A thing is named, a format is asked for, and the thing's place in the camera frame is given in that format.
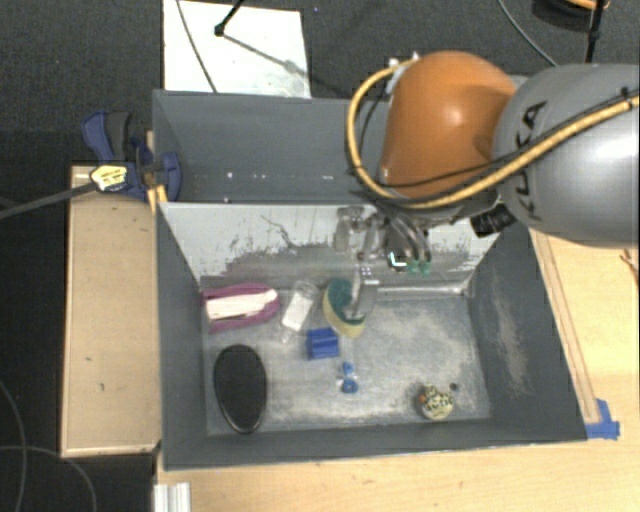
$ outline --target clear plastic bottle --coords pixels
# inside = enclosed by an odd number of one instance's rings
[[[296,281],[291,289],[291,299],[282,315],[282,342],[297,338],[308,325],[311,313],[320,298],[320,290],[307,280]]]

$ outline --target wooden table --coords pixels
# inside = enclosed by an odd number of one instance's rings
[[[73,457],[150,451],[160,439],[153,219],[142,203],[95,196],[74,199],[70,215],[61,451]],[[194,511],[640,510],[636,281],[618,250],[534,242],[583,411],[593,414],[592,387],[621,422],[617,442],[171,473],[159,464],[158,482],[190,482]]]

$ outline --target black cord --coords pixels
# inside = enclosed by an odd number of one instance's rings
[[[22,500],[24,498],[24,488],[27,483],[27,436],[24,433],[24,423],[22,422],[22,418],[20,417],[20,411],[18,410],[18,406],[16,405],[15,400],[11,397],[11,393],[4,385],[4,382],[0,380],[0,390],[2,390],[2,394],[4,395],[9,407],[13,411],[13,415],[16,418],[16,425],[18,425],[18,433],[20,435],[20,446],[16,447],[16,449],[22,450],[22,472],[20,474],[20,487],[18,489],[18,498],[16,499],[16,507],[15,511],[20,512],[22,508]]]
[[[96,186],[94,183],[85,183],[84,185],[80,185],[79,187],[72,188],[71,190],[65,190],[64,192],[59,192],[57,194],[36,199],[35,201],[31,201],[29,203],[20,204],[18,206],[7,208],[6,210],[2,210],[0,211],[0,220],[6,219],[8,217],[13,217],[14,215],[18,215],[20,213],[26,213],[31,210],[41,208],[42,206],[46,206],[48,204],[54,204],[60,201],[66,201],[73,197],[81,196],[83,194],[86,194],[88,192],[93,192],[95,190],[96,190]]]
[[[596,42],[600,39],[600,22],[602,21],[602,13],[604,12],[604,4],[607,0],[596,0],[596,8],[591,13],[591,24],[589,26],[587,54],[584,62],[589,64],[593,61],[593,52],[596,49]]]
[[[207,71],[207,68],[204,65],[202,57],[200,56],[200,52],[198,51],[198,48],[196,48],[196,43],[193,41],[193,37],[191,36],[191,31],[187,26],[187,20],[184,17],[184,12],[182,12],[182,6],[180,5],[180,0],[176,0],[176,6],[178,7],[178,13],[180,14],[180,19],[182,20],[182,26],[184,27],[184,31],[187,33],[187,38],[189,39],[189,43],[191,43],[191,48],[193,49],[193,53],[195,54],[196,59],[198,59],[198,63],[202,68],[202,72],[204,73],[204,76],[206,77],[207,82],[209,82],[209,87],[211,87],[211,92],[218,92],[218,90],[216,89],[216,86],[213,85],[213,80],[211,80],[211,77],[209,76],[209,72]]]
[[[524,38],[524,40],[527,43],[529,43],[529,46],[531,46],[531,48],[533,48],[538,53],[538,55],[540,55],[549,64],[551,64],[554,67],[557,67],[558,63],[555,60],[553,60],[551,57],[549,57],[549,55],[547,55],[547,53],[542,48],[540,48],[540,46],[538,46],[538,44],[533,39],[531,39],[531,37],[529,37],[529,35],[527,35],[524,29],[520,26],[520,24],[516,21],[516,19],[507,10],[507,6],[504,5],[503,0],[496,0],[496,1],[498,2],[500,9],[504,13],[504,15],[507,17],[511,25],[513,25],[513,28],[515,28],[518,31],[518,33]]]
[[[360,133],[360,143],[358,144],[358,151],[360,153],[362,153],[362,148],[364,147],[364,136],[367,132],[367,128],[369,127],[369,123],[371,122],[371,118],[373,117],[374,111],[376,110],[376,108],[378,108],[378,105],[380,105],[380,102],[384,97],[386,88],[387,88],[387,80],[382,82],[380,93],[376,96],[376,99],[374,100],[373,105],[371,105],[369,112],[367,112],[367,117],[365,117],[364,119],[364,124],[362,125],[362,132]]]
[[[69,464],[73,469],[75,469],[78,472],[78,474],[82,477],[82,479],[87,484],[87,488],[89,489],[89,493],[91,494],[91,510],[93,512],[98,512],[98,498],[96,496],[96,490],[93,487],[93,483],[91,482],[91,479],[89,478],[89,475],[87,475],[86,471],[84,469],[82,469],[77,462],[74,462],[71,459],[63,459],[62,457],[60,457],[53,450],[48,450],[47,448],[40,448],[39,446],[30,446],[30,445],[26,445],[26,446],[0,446],[0,452],[18,451],[18,450],[22,450],[22,449],[24,449],[26,451],[30,451],[30,452],[35,452],[35,453],[43,453],[45,455],[49,455],[50,457],[53,457],[57,461],[63,462],[65,464]]]

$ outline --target black oval object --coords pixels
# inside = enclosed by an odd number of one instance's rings
[[[213,368],[218,405],[231,428],[239,434],[255,431],[267,405],[267,373],[251,347],[225,348]]]

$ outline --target black floor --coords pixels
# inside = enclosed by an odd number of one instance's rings
[[[580,62],[588,17],[546,0],[504,0],[559,63]],[[302,8],[315,96],[349,96],[389,56],[453,48],[510,73],[547,64],[507,22],[494,0],[253,0]],[[4,0],[0,15],[0,208],[63,190],[83,147],[79,121],[100,108],[133,113],[151,127],[151,90],[162,85],[161,0]],[[637,63],[640,2],[613,0],[595,60]],[[66,206],[0,221],[0,381],[24,422],[26,440],[58,449],[65,297]],[[0,512],[15,510],[20,433],[0,393]],[[81,460],[100,511],[146,511],[149,456]],[[23,511],[92,510],[81,473],[32,450]]]

